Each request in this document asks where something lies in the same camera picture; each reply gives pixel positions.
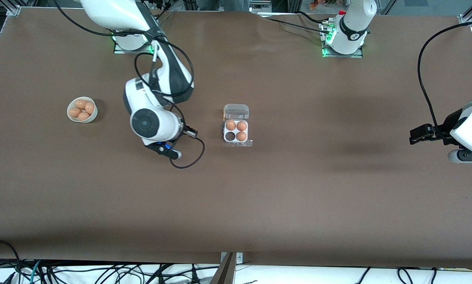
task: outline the egg carton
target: egg carton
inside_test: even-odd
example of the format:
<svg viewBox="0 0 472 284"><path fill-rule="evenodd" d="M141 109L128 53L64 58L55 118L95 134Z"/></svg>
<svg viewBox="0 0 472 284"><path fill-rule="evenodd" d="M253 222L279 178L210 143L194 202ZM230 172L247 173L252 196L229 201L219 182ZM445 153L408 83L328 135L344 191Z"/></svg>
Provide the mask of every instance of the egg carton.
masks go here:
<svg viewBox="0 0 472 284"><path fill-rule="evenodd" d="M224 122L223 122L223 140L224 145L228 147L252 147L254 141L248 138L248 124L247 119L250 117L250 108L245 104L226 104L224 106ZM233 121L236 125L234 130L227 128L227 123ZM246 128L243 131L237 129L237 124L243 122L246 124ZM241 141L237 139L238 133L245 134L245 139Z"/></svg>
<svg viewBox="0 0 472 284"><path fill-rule="evenodd" d="M227 123L234 122L235 128L233 130L230 130L227 128ZM246 124L246 128L243 131L240 131L237 128L238 123L243 122ZM251 147L253 145L253 140L248 139L248 128L249 124L246 120L237 120L237 119L228 119L224 122L224 141L225 143L228 144L228 146L243 146L243 147ZM244 133L244 139L243 140L238 140L238 135L241 135L240 133Z"/></svg>
<svg viewBox="0 0 472 284"><path fill-rule="evenodd" d="M230 130L228 127L228 123L234 122L234 129ZM241 122L243 124L246 124L246 127L244 128L243 131L238 129L238 126L241 125ZM244 139L239 140L239 137L241 133L244 133ZM228 119L224 123L224 140L225 142L230 142L230 143L245 143L248 140L248 122L246 120L233 120L233 119Z"/></svg>

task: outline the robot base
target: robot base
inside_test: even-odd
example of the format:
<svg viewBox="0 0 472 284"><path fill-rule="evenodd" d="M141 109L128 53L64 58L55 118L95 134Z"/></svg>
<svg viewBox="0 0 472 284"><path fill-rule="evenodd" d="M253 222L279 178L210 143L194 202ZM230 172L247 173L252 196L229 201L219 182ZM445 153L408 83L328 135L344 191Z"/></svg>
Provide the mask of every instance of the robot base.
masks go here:
<svg viewBox="0 0 472 284"><path fill-rule="evenodd" d="M153 47L151 47L146 37L140 34L113 36L113 42L115 43L113 48L115 54L153 53Z"/></svg>
<svg viewBox="0 0 472 284"><path fill-rule="evenodd" d="M320 30L328 31L327 27L323 24L318 24ZM326 39L329 34L320 33L320 39L322 40L322 56L323 57L338 57L338 58L362 58L362 47L359 47L353 54L340 54L332 49L327 43Z"/></svg>

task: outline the power cord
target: power cord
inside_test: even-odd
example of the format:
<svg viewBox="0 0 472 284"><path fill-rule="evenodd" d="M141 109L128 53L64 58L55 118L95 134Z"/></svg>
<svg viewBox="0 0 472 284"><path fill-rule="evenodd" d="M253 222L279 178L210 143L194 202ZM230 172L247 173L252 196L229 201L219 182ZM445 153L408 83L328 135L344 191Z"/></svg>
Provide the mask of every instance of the power cord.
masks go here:
<svg viewBox="0 0 472 284"><path fill-rule="evenodd" d="M3 245L5 245L5 246L8 246L8 247L11 248L11 250L13 251L13 254L15 255L15 259L17 260L16 270L18 270L18 282L19 282L19 283L22 283L22 282L21 282L21 278L20 278L20 277L21 277L21 273L20 273L20 270L21 270L21 268L20 268L20 258L18 257L17 251L16 251L15 248L14 248L9 242L7 242L7 241L2 241L2 240L0 240L0 244L3 244Z"/></svg>
<svg viewBox="0 0 472 284"><path fill-rule="evenodd" d="M36 270L38 269L39 262L41 260L38 260L36 264L34 264L34 268L32 268L32 273L31 273L31 279L29 280L29 284L32 284L34 282L34 274L36 273Z"/></svg>
<svg viewBox="0 0 472 284"><path fill-rule="evenodd" d="M400 272L401 271L404 271L404 273L407 275L407 278L409 279L409 283L405 282L402 277L400 277ZM413 284L413 279L411 279L411 276L409 275L409 273L407 273L407 270L405 270L404 268L399 268L397 270L397 277L399 277L399 280L402 282L402 284Z"/></svg>
<svg viewBox="0 0 472 284"><path fill-rule="evenodd" d="M422 50L420 50L420 55L418 55L418 82L420 82L420 88L422 88L423 95L425 96L425 100L427 101L427 105L429 106L429 111L430 115L432 116L432 121L434 122L434 128L436 129L436 132L438 133L439 137L443 140L443 142L446 142L445 137L443 136L443 133L440 131L437 120L436 120L436 115L434 114L434 109L432 108L432 103L430 102L429 95L427 95L427 91L425 91L425 87L423 86L423 81L422 81L422 56L423 56L423 51L425 51L425 47L437 36L440 34L443 34L449 30L456 29L459 27L465 27L465 26L470 26L472 25L472 22L466 22L466 23L461 23L461 24L456 24L451 27L445 28L443 30L440 30L433 36L431 36L423 45Z"/></svg>
<svg viewBox="0 0 472 284"><path fill-rule="evenodd" d="M306 14L303 11L295 11L294 14L301 14L301 15L305 16L308 20L310 20L314 23L317 23L317 24L321 24L323 21L329 20L329 18L326 18L326 19L323 19L323 20L315 20L315 19L311 18L310 15Z"/></svg>
<svg viewBox="0 0 472 284"><path fill-rule="evenodd" d="M366 271L364 271L364 273L362 273L362 276L360 277L360 279L358 280L358 282L355 283L355 284L362 284L362 281L363 281L364 278L366 277L366 274L369 272L369 269L371 269L370 266L366 269Z"/></svg>
<svg viewBox="0 0 472 284"><path fill-rule="evenodd" d="M434 273L432 274L432 279L430 280L430 284L434 284L434 280L436 279L436 275L437 275L437 269L435 267L433 267L432 270L434 270ZM407 276L407 279L409 279L409 283L405 282L404 279L402 279L402 277L400 276L401 271L404 271L404 273ZM407 270L405 270L404 268L399 268L397 270L397 277L402 282L402 284L413 284L413 279L411 279L411 276L409 275Z"/></svg>
<svg viewBox="0 0 472 284"><path fill-rule="evenodd" d="M301 26L301 25L292 24L292 23L289 23L289 22L284 22L284 21L280 21L280 20L276 20L276 19L268 18L268 20L278 22L278 23L282 23L282 24L286 24L286 25L290 25L290 26L294 26L294 27L299 27L299 28L306 29L306 30L313 30L313 31L320 32L320 33L323 33L323 34L328 34L329 33L328 31L313 29L313 28L310 28L310 27L304 27L304 26Z"/></svg>

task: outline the circular joint cover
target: circular joint cover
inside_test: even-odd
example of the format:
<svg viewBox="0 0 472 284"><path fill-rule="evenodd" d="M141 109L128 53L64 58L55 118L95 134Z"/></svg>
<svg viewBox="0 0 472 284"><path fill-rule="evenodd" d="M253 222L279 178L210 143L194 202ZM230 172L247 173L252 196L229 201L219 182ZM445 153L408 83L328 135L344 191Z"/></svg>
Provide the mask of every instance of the circular joint cover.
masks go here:
<svg viewBox="0 0 472 284"><path fill-rule="evenodd" d="M152 138L159 129L159 118L152 110L142 108L132 116L132 128L145 138Z"/></svg>

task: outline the white floor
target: white floor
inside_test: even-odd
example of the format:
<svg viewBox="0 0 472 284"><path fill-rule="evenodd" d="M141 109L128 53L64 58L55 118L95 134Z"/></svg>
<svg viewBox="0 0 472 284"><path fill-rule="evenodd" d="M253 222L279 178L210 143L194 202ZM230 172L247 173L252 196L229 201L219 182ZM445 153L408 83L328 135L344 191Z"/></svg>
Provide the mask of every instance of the white floor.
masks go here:
<svg viewBox="0 0 472 284"><path fill-rule="evenodd" d="M87 270L107 267L109 266L70 266L60 267L56 270ZM145 273L153 273L158 267L158 265L143 265L142 269ZM190 269L190 264L176 264L165 270L164 273L175 274ZM256 284L356 284L365 268L239 265L236 270L234 284L248 284L254 281L256 281ZM199 279L212 277L215 271L215 269L199 270L198 277ZM372 268L362 284L400 284L396 271L393 268ZM429 284L432 279L432 270L408 269L407 271L414 284ZM3 282L12 272L12 268L0 268L0 282ZM64 272L56 275L68 284L94 284L101 274L102 271L91 271L86 273ZM104 284L115 283L116 277L115 273ZM142 279L138 277L127 275L121 279L120 283L139 284L141 281ZM17 284L17 282L18 276L15 275L12 284ZM175 277L168 281L168 284L185 284L187 282L189 282L189 279L186 277ZM27 283L28 281L22 278L22 284ZM158 284L158 279L155 279L152 284ZM472 272L438 270L434 284L472 284Z"/></svg>

